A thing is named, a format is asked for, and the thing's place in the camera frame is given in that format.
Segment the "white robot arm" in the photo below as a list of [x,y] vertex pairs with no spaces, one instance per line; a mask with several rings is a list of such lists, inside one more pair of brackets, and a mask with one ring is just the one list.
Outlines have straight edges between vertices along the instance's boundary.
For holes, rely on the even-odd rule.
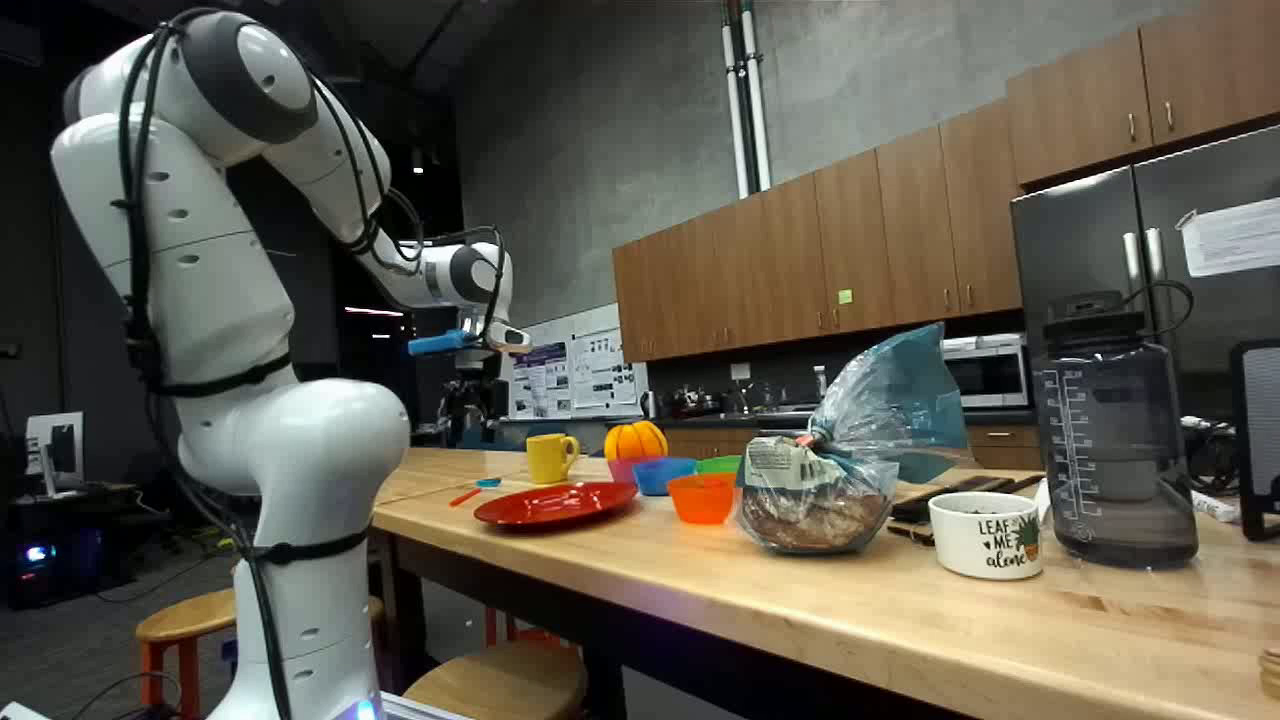
[[207,720],[386,720],[367,531],[411,425],[376,381],[291,366],[291,297],[228,186],[250,159],[290,181],[393,304],[453,308],[457,353],[523,341],[512,257],[390,235],[390,152],[250,12],[187,8],[70,89],[51,171],[124,299],[127,360],[177,411],[181,466],[257,508],[238,527],[238,676]]

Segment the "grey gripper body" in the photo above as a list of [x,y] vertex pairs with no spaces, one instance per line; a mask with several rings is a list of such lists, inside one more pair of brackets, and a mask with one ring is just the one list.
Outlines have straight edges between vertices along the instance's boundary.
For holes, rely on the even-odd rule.
[[457,353],[459,366],[490,366],[502,355],[518,355],[534,347],[534,335],[509,319],[468,314],[459,330],[465,330],[465,345]]

